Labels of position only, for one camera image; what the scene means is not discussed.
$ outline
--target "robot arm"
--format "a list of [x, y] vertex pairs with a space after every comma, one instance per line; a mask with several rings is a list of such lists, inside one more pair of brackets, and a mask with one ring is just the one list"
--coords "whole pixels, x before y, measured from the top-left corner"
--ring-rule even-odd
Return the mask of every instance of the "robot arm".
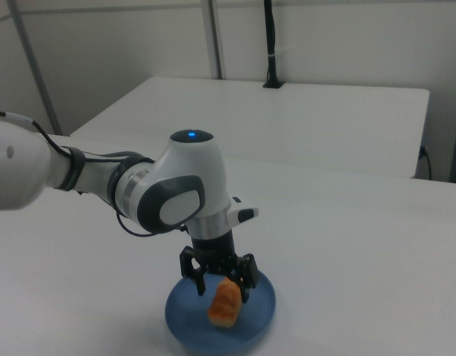
[[[4, 114], [35, 125], [25, 116]], [[0, 210], [23, 208], [51, 187], [96, 194], [152, 234], [185, 224], [193, 248], [186, 246], [180, 254], [182, 276], [192, 279], [202, 295], [204, 273], [225, 275], [247, 301], [258, 281], [257, 266], [252, 254], [236, 255], [232, 228], [257, 216], [258, 209], [229, 197], [213, 135], [176, 132], [156, 162], [134, 153], [97, 156], [63, 150], [44, 137], [47, 142], [0, 120]]]

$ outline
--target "orange food piece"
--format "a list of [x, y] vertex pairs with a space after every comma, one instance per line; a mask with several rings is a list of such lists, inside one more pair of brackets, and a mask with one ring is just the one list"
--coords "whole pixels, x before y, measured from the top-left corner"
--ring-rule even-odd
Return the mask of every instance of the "orange food piece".
[[241, 291], [227, 277], [219, 282], [213, 302], [208, 309], [208, 318], [215, 326], [231, 328], [241, 311]]

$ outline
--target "blue bowl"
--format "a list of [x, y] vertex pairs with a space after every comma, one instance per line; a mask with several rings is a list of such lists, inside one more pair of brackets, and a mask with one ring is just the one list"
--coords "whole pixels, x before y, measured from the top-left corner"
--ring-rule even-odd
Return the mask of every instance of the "blue bowl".
[[199, 296], [195, 284], [180, 280], [172, 289], [165, 305], [165, 320], [174, 337], [183, 345], [205, 354], [239, 351], [256, 343], [274, 316], [275, 291], [262, 273], [249, 300], [242, 305], [236, 324], [220, 328], [210, 323], [207, 310], [224, 278], [205, 274], [206, 292]]

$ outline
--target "white table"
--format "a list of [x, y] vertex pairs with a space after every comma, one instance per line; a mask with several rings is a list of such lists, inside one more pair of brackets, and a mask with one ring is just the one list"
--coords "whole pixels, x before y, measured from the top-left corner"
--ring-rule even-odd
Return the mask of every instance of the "white table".
[[[456, 355], [456, 185], [242, 159], [226, 168], [230, 193], [260, 208], [234, 229], [237, 252], [254, 253], [277, 293], [250, 355]], [[49, 189], [0, 211], [0, 355], [195, 355], [164, 320], [189, 242], [128, 236], [88, 194]]]
[[413, 177], [428, 100], [421, 89], [151, 78], [71, 136], [159, 146], [200, 128], [228, 157]]

